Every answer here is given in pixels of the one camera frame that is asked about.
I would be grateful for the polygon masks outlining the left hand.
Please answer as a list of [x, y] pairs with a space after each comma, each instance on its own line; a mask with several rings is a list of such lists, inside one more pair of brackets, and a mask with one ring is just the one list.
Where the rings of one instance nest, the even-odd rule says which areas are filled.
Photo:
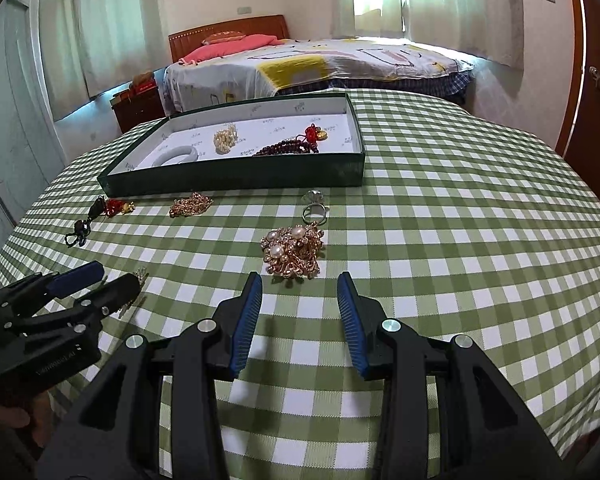
[[47, 391], [35, 396], [24, 408], [6, 408], [0, 404], [0, 426], [9, 429], [30, 429], [31, 437], [40, 448], [45, 448], [54, 431], [53, 411]]

